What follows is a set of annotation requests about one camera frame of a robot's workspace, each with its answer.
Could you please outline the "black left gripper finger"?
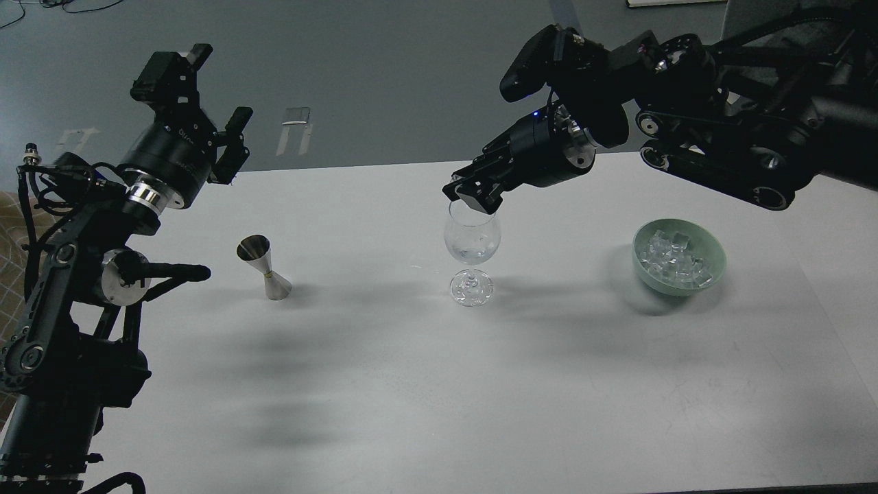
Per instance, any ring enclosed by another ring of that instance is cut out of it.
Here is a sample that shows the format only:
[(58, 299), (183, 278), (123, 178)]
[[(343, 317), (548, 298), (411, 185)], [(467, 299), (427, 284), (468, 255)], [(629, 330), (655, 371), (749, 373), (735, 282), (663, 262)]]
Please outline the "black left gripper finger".
[(197, 72), (211, 53), (210, 44), (197, 43), (185, 54), (152, 54), (130, 91), (135, 101), (153, 110), (152, 126), (190, 128), (197, 124), (213, 128), (213, 122), (201, 109), (197, 83)]
[(212, 142), (214, 148), (222, 148), (223, 152), (214, 158), (208, 172), (207, 182), (211, 184), (229, 185), (250, 157), (250, 150), (244, 144), (244, 129), (252, 118), (251, 107), (239, 106), (226, 122), (222, 131), (217, 131)]

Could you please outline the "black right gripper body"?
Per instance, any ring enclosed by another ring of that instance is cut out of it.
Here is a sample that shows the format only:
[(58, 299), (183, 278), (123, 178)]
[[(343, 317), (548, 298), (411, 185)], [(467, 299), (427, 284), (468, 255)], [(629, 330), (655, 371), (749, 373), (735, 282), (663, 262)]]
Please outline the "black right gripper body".
[(551, 187), (592, 169), (597, 144), (568, 110), (534, 110), (489, 141), (482, 156), (504, 189)]

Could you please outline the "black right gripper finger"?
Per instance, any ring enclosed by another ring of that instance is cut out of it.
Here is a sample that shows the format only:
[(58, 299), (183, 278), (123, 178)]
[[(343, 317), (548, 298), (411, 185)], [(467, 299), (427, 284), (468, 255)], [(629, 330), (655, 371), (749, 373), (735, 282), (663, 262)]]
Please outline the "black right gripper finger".
[(494, 215), (501, 206), (506, 184), (492, 177), (457, 177), (458, 200), (470, 209)]
[(483, 154), (458, 171), (451, 173), (451, 179), (447, 185), (443, 185), (442, 193), (449, 201), (458, 201), (457, 177), (492, 177), (503, 181), (499, 175), (508, 168), (508, 157), (505, 154)]

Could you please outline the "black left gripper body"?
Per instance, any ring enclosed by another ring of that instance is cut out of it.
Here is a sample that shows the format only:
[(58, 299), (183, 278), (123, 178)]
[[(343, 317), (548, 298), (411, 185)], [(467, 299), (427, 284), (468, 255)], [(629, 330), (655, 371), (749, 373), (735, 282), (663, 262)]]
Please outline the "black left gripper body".
[(157, 113), (119, 165), (128, 185), (148, 176), (170, 188), (172, 209), (188, 209), (216, 159), (216, 125), (204, 113)]

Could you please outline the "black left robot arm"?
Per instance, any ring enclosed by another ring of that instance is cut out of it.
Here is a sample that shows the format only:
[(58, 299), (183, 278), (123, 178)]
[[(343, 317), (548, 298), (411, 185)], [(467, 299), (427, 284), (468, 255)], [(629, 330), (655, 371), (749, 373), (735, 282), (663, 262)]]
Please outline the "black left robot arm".
[(3, 493), (81, 493), (106, 408), (129, 408), (150, 378), (139, 347), (143, 304), (210, 278), (206, 266), (154, 263), (130, 249), (165, 209), (188, 209), (207, 183), (227, 185), (250, 156), (238, 107), (219, 129), (200, 106), (209, 44), (156, 52), (130, 94), (154, 121), (112, 170), (65, 152), (18, 168), (28, 245), (25, 309), (2, 346), (2, 391), (18, 399), (2, 443)]

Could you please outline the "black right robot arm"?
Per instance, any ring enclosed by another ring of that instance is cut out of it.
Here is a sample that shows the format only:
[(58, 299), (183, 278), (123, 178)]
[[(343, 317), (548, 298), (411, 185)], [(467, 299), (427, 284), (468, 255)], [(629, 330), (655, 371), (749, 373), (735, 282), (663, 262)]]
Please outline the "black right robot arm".
[(524, 44), (499, 91), (515, 102), (549, 87), (544, 107), (487, 143), (442, 188), (492, 215), (521, 185), (585, 175), (599, 149), (628, 140), (626, 102), (650, 168), (771, 211), (819, 175), (876, 189), (876, 5), (796, 10), (705, 45), (651, 31), (608, 50), (547, 25)]

